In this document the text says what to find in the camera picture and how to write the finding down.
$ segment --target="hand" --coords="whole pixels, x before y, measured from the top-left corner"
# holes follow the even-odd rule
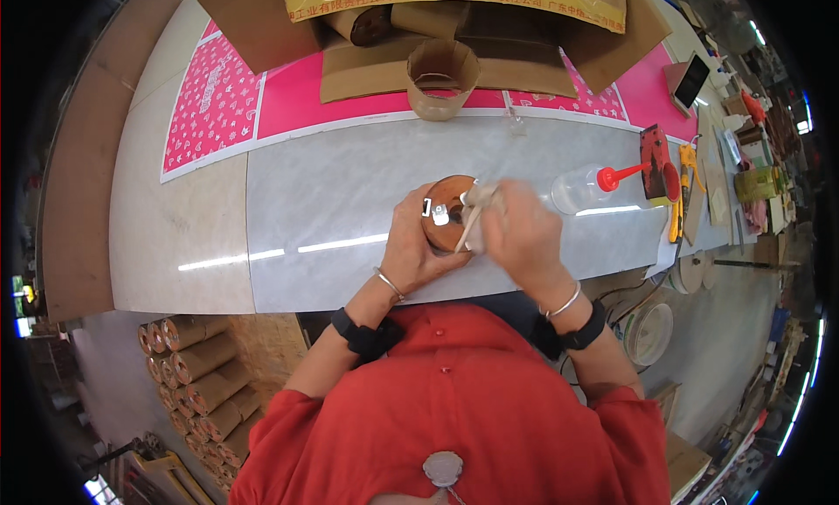
[[[567,301],[574,280],[560,261],[562,218],[548,211],[527,183],[501,180],[502,211],[491,206],[481,215],[487,254],[544,308]]]
[[[472,257],[471,252],[441,257],[431,251],[422,229],[420,214],[425,194],[432,185],[434,183],[427,183],[411,191],[393,209],[388,245],[384,248],[384,258],[379,268],[404,295],[440,278],[450,270],[459,269]]]

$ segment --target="silver bracelet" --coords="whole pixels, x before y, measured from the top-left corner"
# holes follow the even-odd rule
[[[579,281],[577,281],[577,282],[576,282],[576,286],[574,287],[574,295],[572,295],[572,298],[571,298],[570,300],[568,300],[568,303],[563,304],[563,305],[560,307],[560,309],[559,309],[559,310],[556,310],[556,311],[553,311],[553,312],[551,312],[551,311],[544,311],[544,318],[545,318],[548,322],[550,322],[550,321],[551,321],[551,318],[553,318],[554,316],[556,316],[556,315],[560,314],[562,311],[564,311],[565,309],[567,309],[568,307],[570,307],[570,306],[572,305],[572,303],[574,303],[574,302],[576,301],[577,296],[579,296],[579,295],[580,295],[580,289],[581,289],[581,288],[582,288],[582,285],[580,285],[580,282],[579,282]]]
[[[399,302],[400,302],[400,303],[402,303],[403,301],[405,301],[405,296],[404,296],[404,295],[402,295],[402,293],[399,291],[399,289],[397,289],[397,288],[396,288],[396,285],[394,285],[393,283],[391,283],[391,282],[390,282],[390,280],[389,280],[388,278],[385,278],[385,277],[384,277],[384,274],[382,273],[382,270],[381,270],[381,269],[379,269],[379,267],[373,267],[373,268],[372,268],[372,271],[373,271],[373,272],[375,272],[375,273],[376,273],[376,275],[377,275],[379,278],[381,278],[381,279],[382,279],[382,281],[384,281],[385,283],[387,283],[387,284],[388,284],[388,287],[390,287],[390,289],[391,289],[391,290],[393,290],[393,292],[394,292],[394,293],[395,293],[395,294],[399,297]]]

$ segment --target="red nozzle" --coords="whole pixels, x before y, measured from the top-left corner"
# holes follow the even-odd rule
[[[617,186],[620,185],[622,179],[636,174],[641,170],[649,170],[652,167],[653,164],[651,162],[636,164],[623,170],[615,170],[611,166],[607,166],[597,172],[597,185],[600,185],[600,188],[605,192],[614,192],[617,190]]]

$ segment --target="plastic squeeze bottle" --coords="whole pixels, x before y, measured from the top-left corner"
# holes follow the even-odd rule
[[[603,201],[608,199],[610,192],[617,190],[622,179],[650,167],[650,163],[642,163],[615,170],[610,166],[587,164],[557,176],[549,194],[543,195],[542,199],[563,214],[574,216],[583,210],[603,207]]]

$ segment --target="yellow tool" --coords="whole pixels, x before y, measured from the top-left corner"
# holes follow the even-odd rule
[[[166,456],[157,460],[145,460],[136,452],[132,452],[131,456],[143,472],[165,472],[166,477],[172,482],[174,488],[190,505],[215,505],[214,501],[206,495],[204,489],[198,484],[198,481],[192,477],[190,472],[184,467],[184,464],[181,463],[178,455],[171,450],[166,450]],[[176,471],[180,473],[180,476],[190,486],[192,493],[187,491],[184,484],[175,476]]]
[[[682,166],[682,186],[690,187],[690,183],[686,183],[685,180],[687,178],[687,169],[693,169],[693,177],[697,180],[697,184],[699,185],[700,190],[703,192],[708,192],[705,190],[705,186],[702,185],[702,181],[699,180],[699,169],[697,168],[697,150],[693,148],[693,143],[697,141],[698,138],[702,137],[701,133],[698,133],[690,140],[689,143],[680,144],[679,145],[679,160],[681,161]]]
[[[697,167],[697,151],[693,148],[693,143],[698,138],[702,137],[698,133],[690,140],[690,143],[679,145],[679,160],[681,162],[680,184],[682,187],[681,196],[679,200],[673,205],[673,215],[670,218],[669,241],[678,242],[685,233],[685,214],[687,212],[688,201],[690,200],[690,178],[688,177],[688,168],[693,169],[693,176],[697,180],[697,184],[702,192],[707,192],[705,186],[699,179],[699,169]]]

